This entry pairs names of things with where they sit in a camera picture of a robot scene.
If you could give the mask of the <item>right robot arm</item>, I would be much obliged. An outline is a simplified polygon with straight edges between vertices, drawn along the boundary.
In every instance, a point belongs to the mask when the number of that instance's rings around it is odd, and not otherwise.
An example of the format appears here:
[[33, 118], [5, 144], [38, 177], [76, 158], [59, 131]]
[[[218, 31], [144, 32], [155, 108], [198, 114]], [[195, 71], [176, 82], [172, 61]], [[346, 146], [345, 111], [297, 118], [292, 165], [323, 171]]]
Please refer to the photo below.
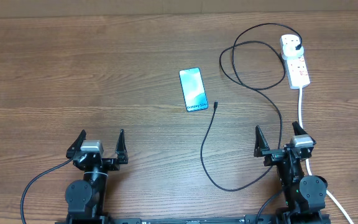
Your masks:
[[[294, 136], [282, 149], [271, 150], [259, 126], [255, 127], [255, 157], [263, 157], [265, 166], [275, 166], [284, 194], [286, 207], [278, 208], [274, 215], [261, 217], [262, 223], [330, 223], [329, 215], [323, 215], [328, 183], [318, 175], [305, 175], [301, 167], [309, 159], [316, 141], [298, 122], [292, 123]], [[271, 199], [280, 195], [276, 193]]]

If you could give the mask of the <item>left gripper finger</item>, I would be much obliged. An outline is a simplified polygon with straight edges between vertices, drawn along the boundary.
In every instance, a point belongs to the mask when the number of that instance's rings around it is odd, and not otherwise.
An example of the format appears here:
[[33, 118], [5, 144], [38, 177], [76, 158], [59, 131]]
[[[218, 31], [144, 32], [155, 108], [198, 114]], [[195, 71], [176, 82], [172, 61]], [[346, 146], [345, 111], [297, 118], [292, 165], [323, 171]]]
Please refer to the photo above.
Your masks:
[[129, 157], [127, 154], [123, 129], [120, 130], [119, 137], [117, 140], [116, 154], [117, 154], [117, 163], [118, 164], [128, 164]]
[[80, 147], [83, 141], [86, 139], [86, 131], [83, 129], [73, 144], [67, 149], [66, 158], [72, 159]]

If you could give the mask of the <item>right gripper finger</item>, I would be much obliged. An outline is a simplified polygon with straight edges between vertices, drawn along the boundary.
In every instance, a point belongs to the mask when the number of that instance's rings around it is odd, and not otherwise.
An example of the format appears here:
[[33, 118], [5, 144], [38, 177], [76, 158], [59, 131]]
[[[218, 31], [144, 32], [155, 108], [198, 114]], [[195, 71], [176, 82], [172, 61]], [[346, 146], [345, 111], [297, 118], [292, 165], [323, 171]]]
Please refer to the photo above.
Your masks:
[[259, 125], [255, 127], [255, 147], [254, 147], [254, 157], [262, 157], [264, 151], [269, 151], [270, 147], [266, 141], [263, 132]]
[[292, 126], [295, 135], [308, 134], [297, 121], [292, 122]]

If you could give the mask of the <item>Samsung Galaxy smartphone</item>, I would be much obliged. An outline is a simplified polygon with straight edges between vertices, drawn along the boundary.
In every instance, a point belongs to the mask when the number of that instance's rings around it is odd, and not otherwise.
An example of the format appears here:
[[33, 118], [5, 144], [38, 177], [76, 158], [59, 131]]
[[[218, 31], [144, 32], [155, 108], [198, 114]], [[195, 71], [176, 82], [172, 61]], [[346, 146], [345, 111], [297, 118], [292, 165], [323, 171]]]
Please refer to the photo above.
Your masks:
[[207, 109], [208, 99], [201, 70], [199, 68], [180, 70], [179, 77], [187, 112]]

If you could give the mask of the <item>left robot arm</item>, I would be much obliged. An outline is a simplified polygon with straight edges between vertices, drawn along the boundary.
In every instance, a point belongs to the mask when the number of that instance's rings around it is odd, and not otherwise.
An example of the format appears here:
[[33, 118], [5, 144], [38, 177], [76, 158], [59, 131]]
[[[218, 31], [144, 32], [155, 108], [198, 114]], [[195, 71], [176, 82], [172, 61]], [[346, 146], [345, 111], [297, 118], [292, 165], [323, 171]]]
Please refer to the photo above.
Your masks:
[[104, 199], [108, 172], [118, 171], [120, 165], [129, 162], [123, 129], [120, 130], [116, 144], [117, 157], [104, 157], [103, 152], [102, 142], [87, 140], [84, 130], [68, 148], [66, 157], [84, 174], [82, 179], [72, 182], [65, 191], [68, 204], [66, 223], [114, 222], [109, 213], [104, 211]]

